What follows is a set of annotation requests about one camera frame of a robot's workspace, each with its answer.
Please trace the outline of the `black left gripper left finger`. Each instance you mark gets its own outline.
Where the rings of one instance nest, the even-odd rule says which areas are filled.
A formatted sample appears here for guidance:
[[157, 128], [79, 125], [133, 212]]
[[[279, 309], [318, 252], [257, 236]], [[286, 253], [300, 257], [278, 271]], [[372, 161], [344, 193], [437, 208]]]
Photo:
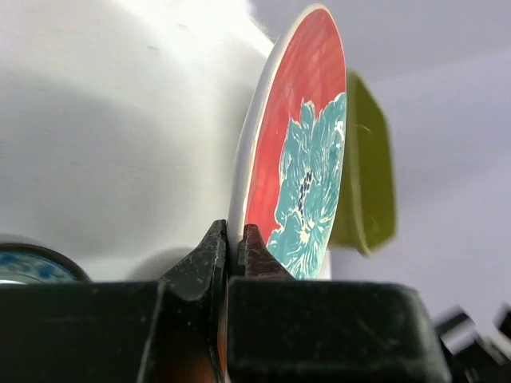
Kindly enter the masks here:
[[1, 283], [4, 382], [222, 382], [226, 225], [142, 282]]

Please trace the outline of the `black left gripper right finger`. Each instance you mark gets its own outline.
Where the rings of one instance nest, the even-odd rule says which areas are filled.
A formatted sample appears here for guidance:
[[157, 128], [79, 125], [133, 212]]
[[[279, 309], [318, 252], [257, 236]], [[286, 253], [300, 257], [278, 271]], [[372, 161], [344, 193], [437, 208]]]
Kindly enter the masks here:
[[244, 228], [228, 287], [234, 382], [448, 382], [418, 292], [380, 282], [298, 281]]

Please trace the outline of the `red plate with teal flower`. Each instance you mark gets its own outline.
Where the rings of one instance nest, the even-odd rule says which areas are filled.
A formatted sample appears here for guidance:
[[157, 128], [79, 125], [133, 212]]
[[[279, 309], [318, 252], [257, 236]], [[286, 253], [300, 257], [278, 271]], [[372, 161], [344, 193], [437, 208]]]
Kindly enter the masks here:
[[313, 4], [273, 46], [241, 130], [227, 219], [233, 251], [254, 224], [293, 277], [319, 277], [339, 201], [346, 125], [343, 44], [329, 10]]

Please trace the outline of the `olive green plastic bin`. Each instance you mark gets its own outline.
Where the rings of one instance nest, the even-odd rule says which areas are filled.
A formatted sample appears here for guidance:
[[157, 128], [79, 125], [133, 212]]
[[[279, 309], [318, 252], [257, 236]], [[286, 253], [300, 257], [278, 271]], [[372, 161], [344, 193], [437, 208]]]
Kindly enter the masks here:
[[389, 127], [364, 80], [347, 72], [347, 136], [329, 244], [370, 257], [395, 234], [397, 211]]

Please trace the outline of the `blue patterned small plate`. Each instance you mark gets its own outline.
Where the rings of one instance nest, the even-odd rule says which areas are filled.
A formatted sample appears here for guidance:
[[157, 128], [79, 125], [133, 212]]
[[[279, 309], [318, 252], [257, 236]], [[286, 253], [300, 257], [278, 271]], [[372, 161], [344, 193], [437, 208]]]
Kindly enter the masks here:
[[1, 244], [1, 283], [71, 282], [90, 282], [90, 278], [68, 257], [33, 244]]

